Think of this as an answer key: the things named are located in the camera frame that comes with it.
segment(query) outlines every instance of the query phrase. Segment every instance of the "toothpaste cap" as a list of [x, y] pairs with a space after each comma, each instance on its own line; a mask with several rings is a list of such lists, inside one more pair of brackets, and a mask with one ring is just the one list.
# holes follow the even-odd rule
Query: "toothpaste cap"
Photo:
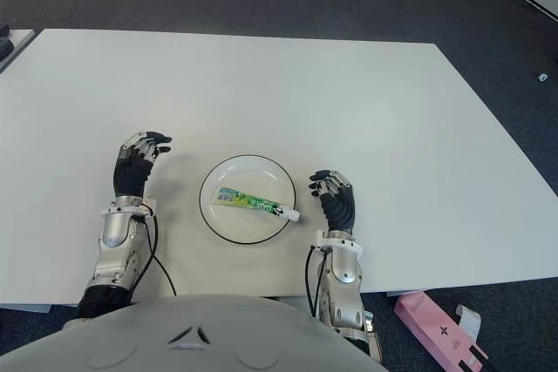
[[294, 222], [297, 222], [300, 218], [300, 213], [298, 211], [291, 209], [286, 205], [280, 205], [279, 208], [282, 209], [282, 213], [279, 214], [279, 218], [291, 220]]

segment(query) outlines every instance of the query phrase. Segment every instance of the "plate rim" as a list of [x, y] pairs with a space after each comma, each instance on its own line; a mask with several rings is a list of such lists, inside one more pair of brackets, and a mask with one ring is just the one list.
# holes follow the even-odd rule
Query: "plate rim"
[[208, 180], [208, 177], [211, 173], [213, 173], [213, 170], [215, 170], [217, 167], [219, 167], [220, 165], [222, 165], [223, 163], [232, 160], [232, 159], [237, 159], [239, 157], [259, 157], [260, 159], [266, 159], [269, 160], [273, 163], [275, 163], [276, 165], [278, 165], [279, 167], [281, 167], [281, 169], [287, 174], [287, 177], [290, 180], [290, 185], [293, 187], [293, 195], [295, 196], [295, 201], [293, 202], [293, 209], [296, 209], [296, 189], [295, 189], [295, 183], [293, 182], [293, 179], [290, 177], [289, 172], [287, 172], [287, 170], [285, 170], [285, 168], [283, 166], [281, 166], [279, 163], [277, 163], [275, 160], [270, 159], [269, 157], [265, 157], [265, 156], [261, 156], [260, 154], [238, 154], [236, 156], [233, 157], [229, 157], [228, 159], [224, 159], [222, 162], [217, 163], [215, 166], [213, 166], [213, 168], [211, 170], [209, 170], [208, 174], [206, 175], [206, 177], [203, 179], [203, 181], [201, 182], [201, 186], [200, 186], [200, 192], [198, 193], [198, 207], [200, 208], [200, 214], [201, 217], [203, 218], [204, 222], [206, 223], [206, 226], [209, 227], [209, 229], [211, 231], [213, 231], [215, 234], [217, 234], [219, 237], [221, 237], [222, 239], [230, 242], [230, 243], [235, 243], [235, 244], [241, 244], [243, 246], [250, 246], [252, 244], [259, 244], [259, 243], [263, 243], [264, 241], [267, 240], [271, 240], [273, 239], [275, 236], [277, 236], [282, 230], [285, 229], [285, 227], [290, 223], [290, 220], [287, 220], [287, 222], [285, 222], [285, 224], [273, 235], [269, 236], [267, 239], [263, 239], [260, 241], [250, 241], [250, 242], [241, 242], [241, 241], [234, 241], [231, 239], [228, 239], [227, 237], [223, 237], [222, 235], [220, 235], [219, 233], [217, 233], [213, 227], [211, 227], [208, 223], [208, 220], [206, 219], [205, 215], [203, 214], [203, 210], [201, 209], [201, 190], [203, 189], [203, 186], [206, 184], [206, 180]]

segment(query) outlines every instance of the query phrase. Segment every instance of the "black cable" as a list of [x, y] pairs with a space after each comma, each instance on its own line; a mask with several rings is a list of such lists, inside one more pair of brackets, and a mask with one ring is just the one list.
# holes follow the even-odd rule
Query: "black cable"
[[141, 273], [138, 276], [138, 279], [136, 279], [136, 281], [133, 283], [133, 285], [130, 287], [130, 296], [128, 297], [128, 302], [130, 302], [132, 300], [133, 297], [133, 292], [135, 291], [136, 287], [138, 286], [138, 284], [140, 283], [141, 279], [143, 278], [144, 274], [146, 274], [147, 269], [149, 268], [149, 266], [151, 265], [151, 262], [153, 261], [153, 259], [155, 259], [157, 261], [157, 263], [159, 264], [159, 266], [161, 267], [161, 269], [163, 270], [165, 276], [168, 279], [168, 282], [171, 286], [171, 288], [173, 289], [173, 294], [176, 295], [176, 288], [174, 287], [173, 281], [171, 280], [170, 275], [168, 274], [168, 271], [165, 269], [165, 267], [163, 266], [163, 264], [160, 262], [159, 258], [157, 256], [155, 256], [155, 252], [157, 251], [157, 244], [159, 242], [159, 222], [157, 221], [157, 216], [154, 214], [153, 209], [151, 209], [150, 206], [146, 205], [146, 204], [141, 204], [142, 206], [144, 206], [145, 208], [147, 208], [149, 210], [149, 213], [152, 215], [153, 217], [153, 223], [155, 225], [155, 237], [153, 239], [153, 247], [151, 246], [151, 237], [149, 236], [149, 227], [147, 227], [146, 224], [146, 228], [147, 228], [147, 241], [149, 243], [149, 259], [147, 260], [146, 265], [144, 266], [144, 268], [141, 270]]
[[308, 298], [308, 303], [310, 305], [310, 313], [312, 316], [316, 315], [314, 307], [312, 306], [312, 297], [310, 296], [310, 284], [308, 283], [308, 265], [310, 264], [310, 257], [312, 256], [312, 252], [316, 247], [310, 246], [310, 251], [308, 252], [308, 257], [306, 257], [306, 266], [304, 268], [304, 282], [306, 284], [306, 297]]
[[[155, 224], [155, 239], [157, 240], [158, 236], [159, 236], [159, 222], [157, 221], [157, 215], [153, 216], [153, 223]], [[168, 279], [168, 284], [171, 286], [171, 289], [173, 290], [173, 294], [174, 296], [176, 296], [176, 288], [174, 287], [173, 284], [173, 280], [171, 279], [170, 274], [168, 274], [168, 271], [165, 269], [165, 267], [163, 266], [163, 264], [161, 263], [161, 261], [159, 260], [159, 258], [155, 255], [155, 251], [151, 248], [151, 238], [149, 237], [149, 228], [147, 229], [147, 241], [149, 242], [149, 251], [151, 252], [151, 254], [153, 255], [153, 258], [155, 259], [155, 261], [157, 262], [157, 264], [160, 266], [160, 268], [162, 269], [163, 273], [165, 274], [165, 276]]]
[[322, 252], [323, 252], [322, 268], [320, 269], [320, 276], [317, 278], [316, 297], [314, 299], [314, 316], [315, 317], [316, 317], [316, 311], [317, 311], [317, 297], [318, 297], [319, 292], [320, 292], [320, 284], [322, 283], [323, 267], [325, 266], [325, 261], [328, 257], [328, 252], [326, 252], [325, 250], [322, 250]]
[[[157, 226], [157, 223], [155, 222], [155, 240], [153, 242], [153, 249], [151, 249], [150, 246], [150, 256], [149, 259], [147, 260], [146, 265], [143, 267], [143, 269], [141, 270], [141, 273], [138, 276], [138, 279], [136, 279], [136, 281], [133, 283], [133, 285], [130, 287], [130, 295], [128, 297], [128, 303], [132, 300], [133, 297], [133, 291], [136, 290], [136, 287], [138, 286], [138, 284], [140, 283], [141, 279], [143, 278], [143, 275], [146, 274], [147, 269], [149, 268], [149, 266], [151, 265], [151, 262], [153, 260], [153, 256], [155, 254], [155, 251], [157, 250], [157, 241], [159, 240], [159, 227]], [[149, 238], [149, 229], [147, 229], [147, 238]]]

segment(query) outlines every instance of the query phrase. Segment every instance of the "pink box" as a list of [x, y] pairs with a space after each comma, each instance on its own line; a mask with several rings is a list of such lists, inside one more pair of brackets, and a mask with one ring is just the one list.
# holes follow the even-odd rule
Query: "pink box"
[[399, 297], [395, 314], [446, 372], [479, 372], [488, 356], [424, 292]]

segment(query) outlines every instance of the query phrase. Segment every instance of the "black robotic finger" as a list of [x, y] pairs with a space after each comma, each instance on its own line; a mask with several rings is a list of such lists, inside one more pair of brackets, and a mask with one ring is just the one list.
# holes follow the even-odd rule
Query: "black robotic finger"
[[331, 193], [337, 195], [341, 192], [341, 184], [335, 178], [326, 178], [325, 183]]
[[132, 146], [132, 148], [130, 148], [130, 153], [129, 153], [129, 157], [128, 159], [130, 160], [130, 163], [136, 163], [139, 162], [140, 160], [143, 159], [143, 156], [145, 154], [137, 147]]
[[325, 180], [319, 180], [317, 182], [310, 183], [308, 187], [313, 191], [312, 196], [319, 196], [330, 191]]
[[315, 174], [310, 176], [310, 180], [316, 182], [318, 180], [324, 180], [327, 178], [331, 173], [331, 170], [318, 170]]
[[155, 131], [147, 131], [146, 135], [147, 138], [152, 139], [155, 144], [170, 143], [173, 140], [171, 137], [167, 137], [166, 135]]

